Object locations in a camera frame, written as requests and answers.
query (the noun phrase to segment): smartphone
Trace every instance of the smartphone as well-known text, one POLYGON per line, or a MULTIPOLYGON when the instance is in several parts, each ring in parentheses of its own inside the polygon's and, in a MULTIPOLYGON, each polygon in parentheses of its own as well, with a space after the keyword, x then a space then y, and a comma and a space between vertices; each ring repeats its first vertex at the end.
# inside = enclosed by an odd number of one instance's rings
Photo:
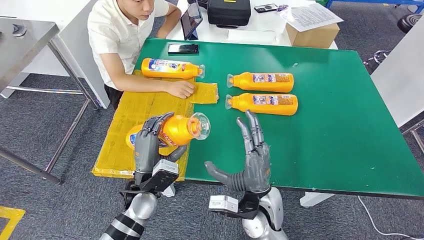
POLYGON ((278 6, 275 3, 266 4, 266 5, 260 5, 255 6, 253 9, 259 14, 276 11, 278 9, 278 6))
POLYGON ((169 44, 168 54, 198 54, 198 44, 169 44))

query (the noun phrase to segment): green tabletop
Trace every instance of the green tabletop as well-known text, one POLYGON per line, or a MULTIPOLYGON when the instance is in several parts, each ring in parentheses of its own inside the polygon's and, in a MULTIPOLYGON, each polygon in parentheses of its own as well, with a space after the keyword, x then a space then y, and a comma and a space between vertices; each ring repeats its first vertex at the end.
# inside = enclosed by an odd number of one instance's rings
POLYGON ((196 104, 211 132, 193 140, 185 179, 214 182, 205 161, 229 173, 244 168, 244 144, 225 96, 227 74, 286 72, 294 75, 293 116, 258 114, 270 145, 271 183, 302 191, 424 199, 424 175, 356 51, 196 42, 199 54, 168 55, 168 44, 148 39, 137 66, 147 57, 205 65, 205 78, 218 83, 217 104, 196 104))

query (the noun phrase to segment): tablet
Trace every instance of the tablet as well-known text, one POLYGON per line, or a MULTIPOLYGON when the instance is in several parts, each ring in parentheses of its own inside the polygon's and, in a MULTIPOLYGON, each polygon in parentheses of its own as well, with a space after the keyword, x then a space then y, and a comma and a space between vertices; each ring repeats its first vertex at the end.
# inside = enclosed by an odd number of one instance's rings
POLYGON ((189 39, 199 24, 202 22, 202 14, 200 13, 199 4, 197 1, 188 6, 187 11, 181 16, 182 32, 184 40, 189 39))

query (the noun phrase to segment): yellow tape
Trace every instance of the yellow tape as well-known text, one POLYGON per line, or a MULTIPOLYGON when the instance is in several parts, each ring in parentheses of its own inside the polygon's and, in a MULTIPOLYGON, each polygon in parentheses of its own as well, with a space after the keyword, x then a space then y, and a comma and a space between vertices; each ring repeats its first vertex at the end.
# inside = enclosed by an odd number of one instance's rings
POLYGON ((6 206, 0 206, 0 218, 9 219, 8 223, 4 227, 0 234, 0 240, 7 240, 12 235, 18 222, 22 219, 25 214, 25 210, 18 208, 11 208, 6 206))
MULTIPOLYGON (((141 75, 141 71, 135 70, 133 74, 141 75)), ((166 80, 181 81, 181 79, 176 78, 167 78, 166 80)), ((126 143, 126 136, 131 128, 142 125, 152 116, 167 112, 175 112, 176 115, 190 117, 194 110, 192 103, 217 103, 218 85, 216 83, 195 83, 195 78, 187 81, 196 85, 195 93, 188 99, 181 99, 166 92, 124 92, 91 172, 99 177, 132 179, 136 167, 134 150, 128 147, 126 143)), ((159 153, 168 155, 175 148, 160 148, 159 153)), ((184 180, 188 152, 187 150, 177 161, 179 165, 177 181, 184 180)))
POLYGON ((196 82, 195 94, 188 98, 192 104, 216 104, 220 98, 217 83, 196 82))

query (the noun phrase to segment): robotic arm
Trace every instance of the robotic arm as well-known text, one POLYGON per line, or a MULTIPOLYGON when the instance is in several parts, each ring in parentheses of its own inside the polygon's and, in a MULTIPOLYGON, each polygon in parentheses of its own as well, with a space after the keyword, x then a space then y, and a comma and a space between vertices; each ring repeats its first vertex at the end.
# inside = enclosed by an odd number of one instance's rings
POLYGON ((236 122, 244 139, 244 170, 229 174, 218 169, 211 161, 204 163, 207 172, 234 191, 244 192, 236 199, 210 196, 208 211, 232 218, 241 218, 244 231, 258 240, 287 240, 282 230, 283 200, 280 191, 270 185, 270 147, 264 142, 258 117, 246 111, 250 130, 238 117, 236 122))
POLYGON ((180 146, 170 155, 159 154, 158 134, 163 122, 173 112, 148 119, 135 137, 134 181, 120 191, 125 198, 125 211, 119 214, 100 240, 139 240, 149 218, 155 213, 160 192, 168 188, 179 176, 175 163, 187 150, 180 146))

